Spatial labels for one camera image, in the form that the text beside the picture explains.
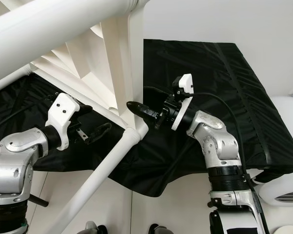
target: floor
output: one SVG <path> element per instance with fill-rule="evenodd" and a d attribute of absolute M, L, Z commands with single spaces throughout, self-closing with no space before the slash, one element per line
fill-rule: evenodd
<path fill-rule="evenodd" d="M 91 171 L 35 172 L 32 193 L 50 202 L 47 208 L 30 202 L 29 234 L 43 234 Z M 76 234 L 88 220 L 104 224 L 109 234 L 147 234 L 152 223 L 169 227 L 175 234 L 208 234 L 209 182 L 206 174 L 188 175 L 170 183 L 158 198 L 132 192 L 106 179 L 63 234 Z M 293 225 L 293 207 L 272 207 L 262 203 L 269 229 Z"/>

